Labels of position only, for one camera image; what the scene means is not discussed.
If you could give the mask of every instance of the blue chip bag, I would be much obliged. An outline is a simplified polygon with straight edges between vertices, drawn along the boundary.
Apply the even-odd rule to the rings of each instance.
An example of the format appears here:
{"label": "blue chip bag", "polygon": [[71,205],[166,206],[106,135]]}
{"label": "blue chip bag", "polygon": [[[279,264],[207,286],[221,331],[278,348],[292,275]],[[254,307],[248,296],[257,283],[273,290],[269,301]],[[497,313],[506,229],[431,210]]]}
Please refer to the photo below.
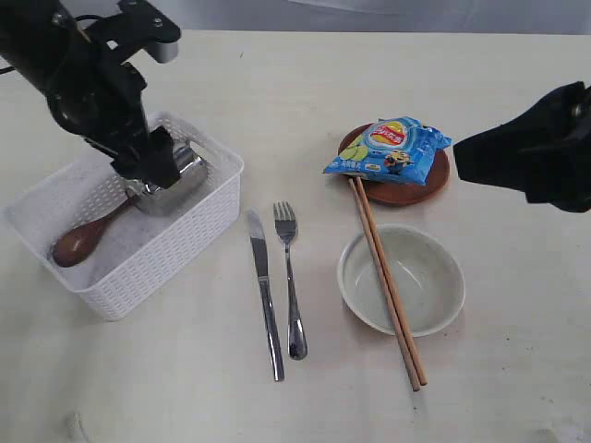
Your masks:
{"label": "blue chip bag", "polygon": [[424,186],[435,152],[451,144],[451,138],[414,118],[379,120],[353,140],[324,173]]}

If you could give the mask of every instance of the knife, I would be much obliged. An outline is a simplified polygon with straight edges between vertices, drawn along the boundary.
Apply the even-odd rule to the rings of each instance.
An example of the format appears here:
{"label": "knife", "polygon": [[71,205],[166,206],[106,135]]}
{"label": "knife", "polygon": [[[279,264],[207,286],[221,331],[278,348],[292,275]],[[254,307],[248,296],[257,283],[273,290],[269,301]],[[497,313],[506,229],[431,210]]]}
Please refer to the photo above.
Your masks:
{"label": "knife", "polygon": [[252,254],[255,258],[255,269],[259,277],[260,300],[262,301],[262,313],[265,317],[265,329],[267,330],[267,342],[269,354],[271,355],[271,366],[275,381],[283,381],[283,358],[281,356],[281,344],[275,323],[275,312],[271,299],[271,288],[269,286],[269,270],[267,268],[267,242],[265,233],[262,231],[262,224],[259,216],[254,210],[248,212],[248,233],[252,244]]}

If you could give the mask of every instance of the white table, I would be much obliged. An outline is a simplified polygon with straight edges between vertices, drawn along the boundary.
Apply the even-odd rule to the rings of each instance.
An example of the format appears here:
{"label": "white table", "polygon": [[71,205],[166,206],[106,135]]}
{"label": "white table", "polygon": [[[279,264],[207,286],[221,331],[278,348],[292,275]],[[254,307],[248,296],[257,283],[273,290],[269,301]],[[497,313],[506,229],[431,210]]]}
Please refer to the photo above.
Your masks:
{"label": "white table", "polygon": [[[244,218],[116,323],[67,293],[0,231],[0,441],[58,442],[79,411],[94,442],[591,441],[591,225],[523,195],[462,183],[379,222],[432,233],[464,270],[464,312],[397,345],[341,301],[335,269],[360,230],[343,180],[321,174],[349,129],[409,114],[460,140],[587,79],[590,37],[185,32],[180,56],[134,60],[149,111],[175,112],[245,159],[285,342],[283,250],[271,204],[300,223],[295,282],[310,353],[273,383]],[[0,77],[0,205],[88,147],[42,96]]]}

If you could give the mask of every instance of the wooden plate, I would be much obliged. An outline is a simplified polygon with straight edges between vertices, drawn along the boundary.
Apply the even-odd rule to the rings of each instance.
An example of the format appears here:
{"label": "wooden plate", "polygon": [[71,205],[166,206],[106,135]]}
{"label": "wooden plate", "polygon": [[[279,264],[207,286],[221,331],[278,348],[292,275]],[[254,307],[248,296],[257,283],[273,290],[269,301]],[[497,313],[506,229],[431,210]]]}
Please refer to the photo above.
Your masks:
{"label": "wooden plate", "polygon": [[[362,125],[347,134],[339,146],[339,153],[371,125]],[[427,184],[425,186],[398,185],[396,183],[380,183],[369,180],[364,180],[363,184],[368,198],[374,201],[386,205],[408,206],[433,197],[445,186],[449,177],[450,162],[447,159],[447,154],[444,150],[438,150],[431,171],[427,175]]]}

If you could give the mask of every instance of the wooden chopstick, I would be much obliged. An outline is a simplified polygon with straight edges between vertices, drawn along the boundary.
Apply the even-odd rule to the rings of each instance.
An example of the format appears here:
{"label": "wooden chopstick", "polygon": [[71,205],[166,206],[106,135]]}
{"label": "wooden chopstick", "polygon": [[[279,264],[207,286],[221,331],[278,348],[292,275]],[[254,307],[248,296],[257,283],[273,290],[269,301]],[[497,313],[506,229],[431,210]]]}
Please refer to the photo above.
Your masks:
{"label": "wooden chopstick", "polygon": [[363,208],[365,213],[368,217],[369,222],[369,229],[371,230],[371,235],[373,236],[373,240],[376,244],[376,249],[378,251],[378,256],[380,258],[380,262],[382,264],[382,269],[384,272],[384,276],[386,277],[386,282],[388,283],[388,289],[390,291],[390,295],[392,297],[392,301],[394,303],[394,308],[396,310],[396,314],[398,315],[398,319],[400,320],[400,326],[403,330],[404,338],[406,343],[408,344],[408,350],[410,351],[411,356],[413,357],[413,363],[415,364],[416,374],[418,375],[418,381],[420,382],[421,386],[427,385],[427,375],[425,374],[425,370],[423,369],[423,365],[421,363],[420,355],[418,354],[418,349],[415,345],[415,339],[413,338],[413,332],[410,329],[408,324],[408,320],[406,319],[406,314],[404,312],[403,302],[400,299],[400,294],[398,294],[398,288],[394,283],[394,278],[392,277],[392,272],[390,270],[390,266],[388,264],[388,259],[386,258],[386,254],[384,252],[384,247],[381,244],[380,234],[378,232],[378,226],[376,225],[376,221],[373,218],[373,214],[371,212],[371,207],[369,206],[368,196],[366,195],[365,188],[363,187],[363,182],[361,178],[356,177],[356,184],[359,189],[359,196],[361,196],[361,202],[363,203]]}
{"label": "wooden chopstick", "polygon": [[401,329],[400,321],[398,320],[398,315],[396,314],[396,309],[394,307],[392,297],[390,296],[390,289],[388,288],[388,283],[386,281],[384,269],[380,261],[380,256],[378,254],[378,250],[376,248],[373,235],[371,234],[368,216],[364,210],[363,203],[361,201],[361,196],[359,196],[360,193],[357,191],[353,179],[349,179],[349,185],[351,186],[351,189],[353,189],[353,195],[355,196],[357,208],[359,209],[359,216],[361,217],[361,223],[363,224],[363,231],[366,235],[366,238],[368,239],[369,250],[371,251],[371,256],[373,257],[373,262],[376,266],[378,277],[380,278],[381,289],[382,291],[384,291],[384,295],[386,296],[388,311],[390,312],[392,324],[394,325],[394,335],[396,336],[396,340],[398,340],[400,352],[403,355],[404,365],[406,366],[406,372],[408,373],[408,378],[410,379],[410,384],[413,387],[413,391],[417,392],[418,390],[420,390],[420,382],[416,373],[415,364],[413,362],[413,357],[408,349],[406,339],[404,338],[404,334]]}

